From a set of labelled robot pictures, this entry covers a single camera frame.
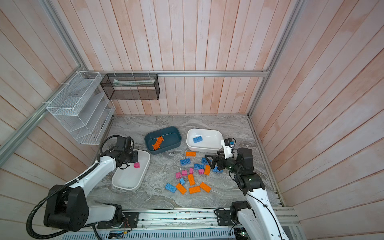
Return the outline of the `white bin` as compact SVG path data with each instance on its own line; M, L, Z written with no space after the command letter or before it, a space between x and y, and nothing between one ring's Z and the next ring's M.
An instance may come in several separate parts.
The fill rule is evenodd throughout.
M193 138L202 136L203 141L194 143ZM216 130L190 129L187 133L186 143L192 152L216 153L222 148L223 135Z
M113 178L112 185L115 188L136 191L142 184L151 162L151 155L148 152L138 150L140 168L130 166L125 170L117 169Z

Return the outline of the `orange lego brick top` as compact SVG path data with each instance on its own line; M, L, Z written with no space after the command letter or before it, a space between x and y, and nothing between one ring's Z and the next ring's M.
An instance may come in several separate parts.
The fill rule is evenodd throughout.
M196 156L196 152L186 152L186 156L187 157L195 157Z

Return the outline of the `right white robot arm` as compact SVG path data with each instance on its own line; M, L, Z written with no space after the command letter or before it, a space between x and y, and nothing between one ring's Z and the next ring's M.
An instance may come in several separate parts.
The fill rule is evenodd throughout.
M265 184L254 171L253 151L225 146L216 155L205 155L211 169L227 169L245 201L233 202L232 222L241 225L251 240L287 240L289 237L280 224L268 197Z

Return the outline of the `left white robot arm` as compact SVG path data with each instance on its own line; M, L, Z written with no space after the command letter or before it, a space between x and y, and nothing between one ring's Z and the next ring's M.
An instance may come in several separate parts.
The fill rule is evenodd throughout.
M81 175L65 185L55 185L50 189L44 215L46 227L76 232L86 225L100 222L106 222L113 228L123 224L124 214L120 205L90 207L87 203L88 194L106 175L138 162L134 140L119 135L115 138L116 144L100 151L95 163Z

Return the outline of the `teal plastic bin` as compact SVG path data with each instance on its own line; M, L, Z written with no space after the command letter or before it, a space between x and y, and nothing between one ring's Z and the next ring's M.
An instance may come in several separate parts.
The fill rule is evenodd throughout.
M162 139L159 148L154 150L154 145ZM176 127L167 127L146 134L145 144L149 153L157 155L175 149L181 145L182 136Z

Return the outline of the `aluminium front rail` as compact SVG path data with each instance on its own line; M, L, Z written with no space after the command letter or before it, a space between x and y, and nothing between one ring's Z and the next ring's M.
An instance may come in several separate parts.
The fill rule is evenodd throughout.
M135 230L208 229L219 228L214 208L137 210ZM297 212L292 207L273 207L283 227L300 226Z

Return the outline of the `long orange lego stack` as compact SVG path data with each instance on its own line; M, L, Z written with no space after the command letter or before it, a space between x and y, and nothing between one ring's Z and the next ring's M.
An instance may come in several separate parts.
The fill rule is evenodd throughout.
M164 141L163 136L157 137L156 142L153 144L153 150L157 151L161 148L161 144Z

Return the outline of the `orange lego brick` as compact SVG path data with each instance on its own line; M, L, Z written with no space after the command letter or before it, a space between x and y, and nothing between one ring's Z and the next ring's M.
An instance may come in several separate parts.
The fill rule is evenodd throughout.
M186 192L187 192L187 189L181 184L181 183L178 183L176 185L176 188L177 190L182 194L184 195Z
M190 194L199 193L200 191L201 191L201 188L199 186L197 186L197 187L190 187L189 188L189 193Z
M202 190L204 190L205 192L207 192L207 193L209 193L210 191L211 191L211 187L209 187L207 184L205 184L204 182L202 182L201 184L200 184L200 188L202 189Z
M186 156L187 157L195 157L196 156L196 152L186 152Z
M188 175L188 180L189 180L190 186L194 186L196 184L194 176L192 174Z
M204 175L209 176L211 172L211 167L209 165L205 165Z

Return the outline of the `orange lego brick upright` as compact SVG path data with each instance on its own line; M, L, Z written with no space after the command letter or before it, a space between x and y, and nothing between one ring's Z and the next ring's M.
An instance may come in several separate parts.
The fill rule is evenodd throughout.
M205 165L204 175L209 176L211 172L211 167L209 165Z

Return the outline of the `blue lego brick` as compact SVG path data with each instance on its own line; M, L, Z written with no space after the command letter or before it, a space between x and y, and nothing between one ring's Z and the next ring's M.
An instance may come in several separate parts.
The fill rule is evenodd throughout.
M177 188L171 184L166 184L165 189L170 191L171 193L175 193L177 191Z
M208 163L208 161L205 159L205 158L202 158L202 164L204 164L204 165L208 165L209 163Z
M194 164L195 170L204 170L206 165L203 164Z
M187 158L187 159L180 160L180 164L181 166L189 165L191 164L191 159Z
M203 141L202 136L198 136L198 137L193 138L193 142L194 143L199 143L199 142L202 142L202 141Z
M215 168L213 169L213 172L214 173L223 173L224 171L223 170L218 170L218 167L215 166Z

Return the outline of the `black mesh basket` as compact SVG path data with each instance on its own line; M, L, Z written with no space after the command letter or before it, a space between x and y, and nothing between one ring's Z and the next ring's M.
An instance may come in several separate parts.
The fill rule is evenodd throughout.
M161 92L156 74L106 74L101 87L112 101L155 101Z

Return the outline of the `orange lego brick bottom middle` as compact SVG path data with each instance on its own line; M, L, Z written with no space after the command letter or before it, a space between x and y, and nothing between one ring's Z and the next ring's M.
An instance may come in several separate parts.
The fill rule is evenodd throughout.
M189 188L189 193L190 194L199 193L200 191L201 191L201 188L199 186L197 186L197 187L190 187Z

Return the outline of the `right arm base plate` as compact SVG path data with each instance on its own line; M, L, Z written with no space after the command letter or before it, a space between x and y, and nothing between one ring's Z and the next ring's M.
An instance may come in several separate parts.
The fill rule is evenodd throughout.
M218 208L214 210L214 214L217 217L217 223L219 226L235 226L240 224L236 210Z

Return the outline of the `orange lego brick centre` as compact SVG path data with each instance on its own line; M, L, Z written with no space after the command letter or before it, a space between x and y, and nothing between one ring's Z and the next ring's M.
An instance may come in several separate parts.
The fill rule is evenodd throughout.
M194 176L192 174L188 175L188 180L189 180L190 186L194 186L196 184Z

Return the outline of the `white bin back right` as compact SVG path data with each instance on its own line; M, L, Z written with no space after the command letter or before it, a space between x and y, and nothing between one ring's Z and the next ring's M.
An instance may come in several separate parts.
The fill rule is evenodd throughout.
M203 141L194 143L193 138L202 136ZM222 148L223 135L216 130L190 129L187 133L186 143L192 152L216 153Z

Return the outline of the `orange lego brick bottom right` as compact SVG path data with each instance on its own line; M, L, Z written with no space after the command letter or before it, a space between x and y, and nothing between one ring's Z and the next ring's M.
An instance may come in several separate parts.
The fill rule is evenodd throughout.
M202 189L202 190L204 190L205 192L207 192L207 193L209 193L210 191L211 191L211 187L209 187L207 184L205 184L204 182L202 182L201 184L200 184L200 188Z

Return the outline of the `white bin left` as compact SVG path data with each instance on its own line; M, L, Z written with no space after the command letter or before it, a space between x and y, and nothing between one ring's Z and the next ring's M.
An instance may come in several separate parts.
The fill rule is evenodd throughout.
M130 166L125 170L117 169L113 178L112 185L115 188L136 191L142 184L151 162L151 155L148 152L138 150L140 168Z

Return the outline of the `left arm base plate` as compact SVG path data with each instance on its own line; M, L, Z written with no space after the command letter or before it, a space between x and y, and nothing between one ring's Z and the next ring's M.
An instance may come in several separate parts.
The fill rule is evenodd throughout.
M97 229L135 229L139 220L139 212L122 212L110 221L99 222Z

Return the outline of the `orange lego brick bottom left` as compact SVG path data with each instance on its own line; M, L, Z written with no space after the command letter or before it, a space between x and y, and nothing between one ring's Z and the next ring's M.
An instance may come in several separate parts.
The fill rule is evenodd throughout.
M187 189L181 184L181 183L178 183L176 185L176 188L177 190L182 194L184 195L186 192L187 192Z

